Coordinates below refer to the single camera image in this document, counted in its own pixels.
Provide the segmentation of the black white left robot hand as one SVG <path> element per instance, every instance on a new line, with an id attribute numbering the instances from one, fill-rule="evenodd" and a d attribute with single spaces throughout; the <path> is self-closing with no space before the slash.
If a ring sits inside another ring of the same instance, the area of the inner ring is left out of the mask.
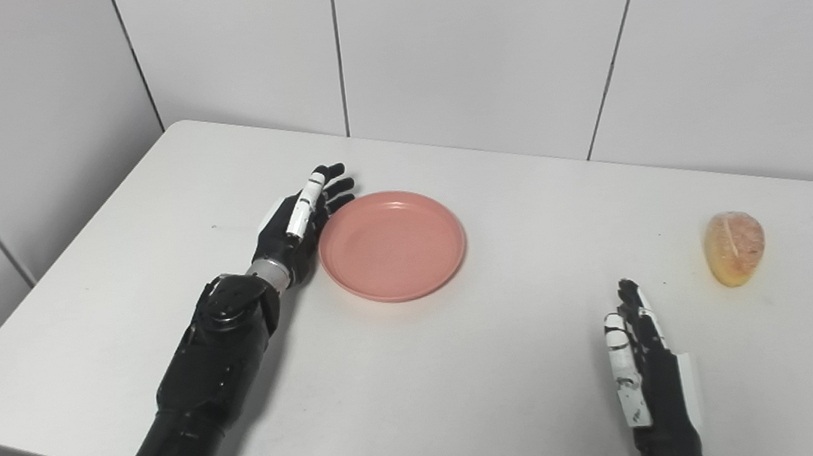
<path id="1" fill-rule="evenodd" d="M 354 185 L 343 163 L 317 166 L 304 187 L 280 200 L 265 219 L 248 275 L 260 277 L 279 293 L 304 282 L 324 227 L 355 198 Z"/>

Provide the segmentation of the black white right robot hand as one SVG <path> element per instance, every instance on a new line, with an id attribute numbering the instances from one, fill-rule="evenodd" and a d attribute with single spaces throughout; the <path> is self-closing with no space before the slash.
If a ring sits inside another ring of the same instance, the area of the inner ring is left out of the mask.
<path id="1" fill-rule="evenodd" d="M 618 308 L 603 324 L 624 421 L 639 456 L 706 456 L 701 403 L 688 354 L 667 345 L 638 284 L 620 279 Z"/>

